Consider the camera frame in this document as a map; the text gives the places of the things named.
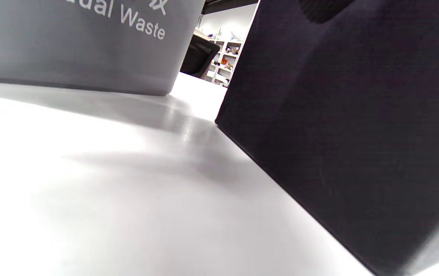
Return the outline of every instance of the black chair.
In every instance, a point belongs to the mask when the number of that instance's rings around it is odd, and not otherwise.
[[[219,52],[220,46],[193,35],[180,71],[193,77],[202,77]]]

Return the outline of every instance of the floor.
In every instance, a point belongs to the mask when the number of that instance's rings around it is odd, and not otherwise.
[[[216,128],[224,93],[0,84],[0,275],[370,276]]]

